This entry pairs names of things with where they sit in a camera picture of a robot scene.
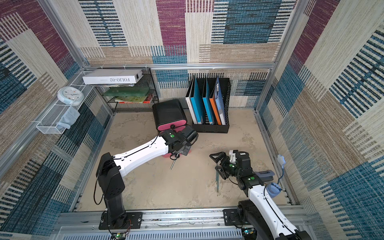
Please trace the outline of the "pink top drawer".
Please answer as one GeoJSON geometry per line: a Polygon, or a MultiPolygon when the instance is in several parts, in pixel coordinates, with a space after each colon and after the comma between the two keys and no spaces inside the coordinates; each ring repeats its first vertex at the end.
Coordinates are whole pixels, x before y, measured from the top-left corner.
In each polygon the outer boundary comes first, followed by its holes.
{"type": "Polygon", "coordinates": [[[166,130],[174,130],[176,132],[180,132],[186,127],[186,125],[187,125],[186,120],[179,120],[179,121],[161,124],[161,125],[157,126],[157,130],[159,132],[163,132],[166,130]]]}

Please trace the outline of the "green pencil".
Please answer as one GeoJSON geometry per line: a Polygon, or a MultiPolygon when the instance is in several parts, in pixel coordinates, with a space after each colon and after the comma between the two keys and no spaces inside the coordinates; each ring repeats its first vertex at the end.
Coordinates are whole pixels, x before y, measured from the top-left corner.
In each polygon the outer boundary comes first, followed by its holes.
{"type": "Polygon", "coordinates": [[[176,163],[176,161],[173,161],[173,163],[172,163],[172,165],[171,165],[171,167],[170,167],[170,170],[172,170],[172,169],[173,169],[173,167],[174,167],[175,163],[176,163]]]}
{"type": "Polygon", "coordinates": [[[219,189],[220,189],[220,174],[216,172],[216,193],[217,196],[219,196],[219,189]]]}

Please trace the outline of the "black drawer cabinet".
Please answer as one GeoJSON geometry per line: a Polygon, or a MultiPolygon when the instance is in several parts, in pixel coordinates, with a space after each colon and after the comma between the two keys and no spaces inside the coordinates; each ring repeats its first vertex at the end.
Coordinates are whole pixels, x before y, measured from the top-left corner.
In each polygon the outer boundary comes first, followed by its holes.
{"type": "Polygon", "coordinates": [[[174,124],[182,126],[187,123],[187,117],[179,100],[173,99],[153,105],[156,126],[174,124]]]}

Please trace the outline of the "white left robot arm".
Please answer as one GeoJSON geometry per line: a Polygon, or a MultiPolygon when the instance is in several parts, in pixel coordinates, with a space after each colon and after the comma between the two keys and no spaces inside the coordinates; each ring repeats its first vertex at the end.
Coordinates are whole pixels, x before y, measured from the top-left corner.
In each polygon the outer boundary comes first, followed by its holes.
{"type": "Polygon", "coordinates": [[[149,142],[127,152],[112,156],[103,154],[96,177],[103,192],[106,205],[106,221],[111,227],[123,228],[128,222],[122,192],[125,189],[123,177],[137,167],[159,156],[170,154],[173,161],[180,155],[188,155],[199,134],[191,126],[181,131],[165,130],[149,142]]]}

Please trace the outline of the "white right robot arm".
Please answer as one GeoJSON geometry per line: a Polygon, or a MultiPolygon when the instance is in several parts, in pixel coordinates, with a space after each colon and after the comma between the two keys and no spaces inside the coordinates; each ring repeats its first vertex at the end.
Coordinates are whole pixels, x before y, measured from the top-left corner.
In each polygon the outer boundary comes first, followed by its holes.
{"type": "Polygon", "coordinates": [[[236,209],[223,211],[225,224],[238,229],[251,225],[258,240],[309,240],[306,231],[299,230],[273,201],[280,187],[273,183],[274,172],[255,172],[249,153],[233,150],[229,154],[211,154],[215,170],[223,180],[236,178],[236,186],[247,200],[240,201],[236,209]]]}

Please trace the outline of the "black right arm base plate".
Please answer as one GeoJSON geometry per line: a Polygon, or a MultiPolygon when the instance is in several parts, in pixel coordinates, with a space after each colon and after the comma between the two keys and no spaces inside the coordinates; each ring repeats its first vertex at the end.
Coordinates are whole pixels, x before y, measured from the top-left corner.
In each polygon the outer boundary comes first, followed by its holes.
{"type": "Polygon", "coordinates": [[[237,209],[223,209],[223,216],[225,226],[234,226],[236,228],[242,228],[243,222],[238,214],[237,209]]]}

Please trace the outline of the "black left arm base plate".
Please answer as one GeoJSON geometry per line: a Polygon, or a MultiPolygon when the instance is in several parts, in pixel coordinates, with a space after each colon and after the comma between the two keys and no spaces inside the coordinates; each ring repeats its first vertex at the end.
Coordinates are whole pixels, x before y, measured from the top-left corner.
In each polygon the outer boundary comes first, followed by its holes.
{"type": "Polygon", "coordinates": [[[126,212],[122,217],[113,220],[109,214],[104,211],[99,223],[99,230],[128,230],[139,229],[143,212],[126,212]]]}

